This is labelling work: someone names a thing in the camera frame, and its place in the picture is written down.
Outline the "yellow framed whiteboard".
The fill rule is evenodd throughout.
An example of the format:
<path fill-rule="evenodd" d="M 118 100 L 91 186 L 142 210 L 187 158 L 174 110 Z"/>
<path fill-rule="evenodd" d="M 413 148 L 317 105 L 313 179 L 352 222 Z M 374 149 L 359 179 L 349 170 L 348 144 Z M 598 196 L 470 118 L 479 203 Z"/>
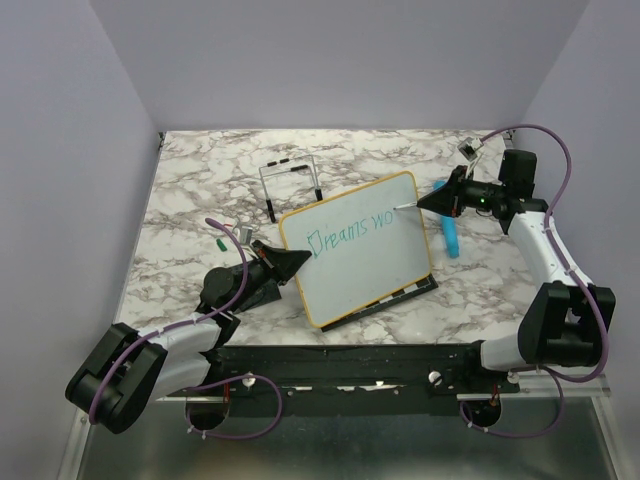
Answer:
<path fill-rule="evenodd" d="M 414 175 L 401 171 L 289 212 L 279 221 L 286 249 L 311 257 L 296 274 L 305 313 L 328 326 L 432 272 Z"/>

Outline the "white whiteboard marker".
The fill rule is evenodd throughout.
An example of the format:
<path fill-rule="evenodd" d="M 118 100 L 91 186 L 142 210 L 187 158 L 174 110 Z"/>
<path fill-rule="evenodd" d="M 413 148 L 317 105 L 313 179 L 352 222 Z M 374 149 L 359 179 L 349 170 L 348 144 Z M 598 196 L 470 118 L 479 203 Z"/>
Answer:
<path fill-rule="evenodd" d="M 417 202 L 410 202 L 410 203 L 406 203 L 406 204 L 402 204 L 399 206 L 394 207 L 394 210 L 402 210 L 402 209 L 408 209 L 408 208 L 414 208 L 417 207 Z"/>

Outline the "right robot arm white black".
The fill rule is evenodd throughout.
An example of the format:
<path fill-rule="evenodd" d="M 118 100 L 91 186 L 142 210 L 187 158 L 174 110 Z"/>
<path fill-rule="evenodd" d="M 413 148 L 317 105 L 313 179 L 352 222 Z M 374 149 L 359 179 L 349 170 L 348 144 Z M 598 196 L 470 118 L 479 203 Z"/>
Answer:
<path fill-rule="evenodd" d="M 538 291 L 518 330 L 487 340 L 480 357 L 464 362 L 460 379 L 480 392 L 496 380 L 496 371 L 543 365 L 600 367 L 616 298 L 577 267 L 557 236 L 550 207 L 533 196 L 537 157 L 524 150 L 504 152 L 495 183 L 474 180 L 467 166 L 456 167 L 439 188 L 417 206 L 456 218 L 467 208 L 489 213 L 518 247 Z"/>

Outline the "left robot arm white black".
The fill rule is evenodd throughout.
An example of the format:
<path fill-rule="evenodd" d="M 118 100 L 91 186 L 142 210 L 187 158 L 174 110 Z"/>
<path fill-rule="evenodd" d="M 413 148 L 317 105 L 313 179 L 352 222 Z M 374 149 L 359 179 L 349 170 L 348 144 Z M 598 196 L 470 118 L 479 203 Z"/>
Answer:
<path fill-rule="evenodd" d="M 205 275 L 196 310 L 186 319 L 146 330 L 111 325 L 67 384 L 66 399 L 92 423 L 119 434 L 152 400 L 188 387 L 214 393 L 222 372 L 207 354 L 231 339 L 239 312 L 260 303 L 268 286 L 286 284 L 312 255 L 254 241 L 242 263 Z"/>

